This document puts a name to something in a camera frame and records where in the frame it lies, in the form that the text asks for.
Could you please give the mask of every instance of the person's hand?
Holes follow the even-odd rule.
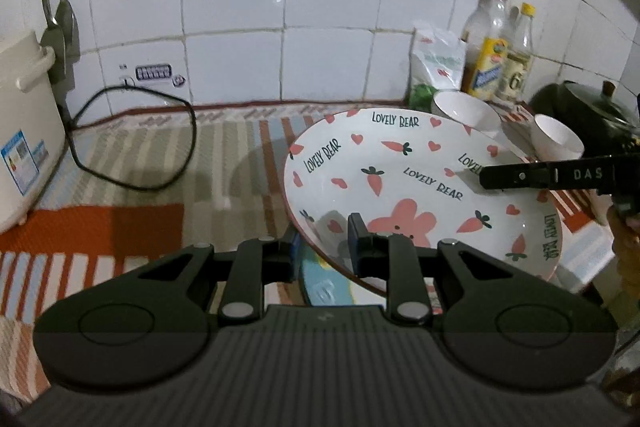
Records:
[[[618,257],[618,273],[622,287],[632,297],[640,299],[640,215],[620,219],[610,207],[607,220],[613,233],[613,253]]]

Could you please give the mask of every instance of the white cup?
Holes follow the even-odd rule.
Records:
[[[463,123],[491,138],[495,138],[502,129],[498,113],[487,103],[466,92],[437,92],[431,103],[431,112]]]
[[[584,153],[582,140],[561,121],[538,114],[531,123],[531,142],[545,162],[577,160]]]

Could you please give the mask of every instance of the rice cooker handle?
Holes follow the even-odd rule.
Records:
[[[15,86],[22,92],[27,92],[36,82],[42,78],[47,78],[47,71],[56,61],[56,54],[51,46],[45,46],[42,51],[42,57],[32,64],[28,71],[25,71],[15,79]]]

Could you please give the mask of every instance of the black power cord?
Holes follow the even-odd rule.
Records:
[[[92,103],[94,103],[95,100],[97,100],[100,96],[104,95],[107,92],[117,91],[117,90],[121,90],[121,91],[124,91],[124,90],[135,90],[135,91],[142,91],[142,92],[146,92],[148,94],[160,96],[162,98],[166,98],[167,100],[173,100],[174,102],[181,103],[182,105],[186,106],[187,110],[189,111],[189,117],[190,117],[190,120],[191,120],[191,131],[192,131],[192,133],[191,133],[191,146],[189,147],[189,153],[187,155],[186,160],[182,164],[182,166],[167,181],[165,181],[165,182],[163,182],[161,184],[158,184],[158,185],[142,185],[142,186],[141,185],[132,185],[130,183],[123,182],[123,181],[120,181],[120,180],[116,180],[114,178],[111,178],[110,176],[107,176],[105,174],[101,174],[100,172],[94,171],[93,169],[90,169],[89,167],[84,165],[80,161],[80,159],[78,158],[78,154],[76,153],[76,145],[74,144],[74,139],[73,139],[73,131],[78,129],[78,120],[80,120],[80,118],[82,117],[82,115],[84,115],[84,113],[89,108],[89,106]],[[169,187],[170,185],[174,184],[175,182],[177,182],[178,179],[180,178],[180,176],[182,176],[184,174],[184,172],[187,170],[189,162],[191,161],[191,158],[193,157],[193,152],[196,149],[196,134],[197,134],[196,114],[195,114],[195,111],[193,110],[193,105],[191,105],[186,100],[184,100],[182,98],[179,98],[178,96],[173,96],[172,94],[167,94],[165,92],[160,92],[160,91],[156,91],[154,89],[148,89],[146,87],[138,87],[138,86],[109,86],[109,87],[105,87],[104,89],[101,89],[100,91],[95,93],[82,106],[82,109],[80,109],[78,114],[76,114],[76,116],[73,117],[65,125],[66,142],[69,144],[69,150],[71,151],[71,157],[74,159],[74,162],[76,163],[76,165],[78,166],[79,169],[81,169],[84,172],[88,172],[92,176],[95,176],[96,178],[99,178],[99,179],[101,179],[103,181],[106,181],[106,182],[112,183],[114,185],[117,185],[118,187],[128,188],[129,190],[137,190],[138,192],[158,192],[159,190],[163,190],[163,189]]]

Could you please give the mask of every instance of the plastic bag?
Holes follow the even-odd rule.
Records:
[[[436,91],[460,89],[465,52],[455,33],[421,23],[411,47],[409,108],[429,112]]]

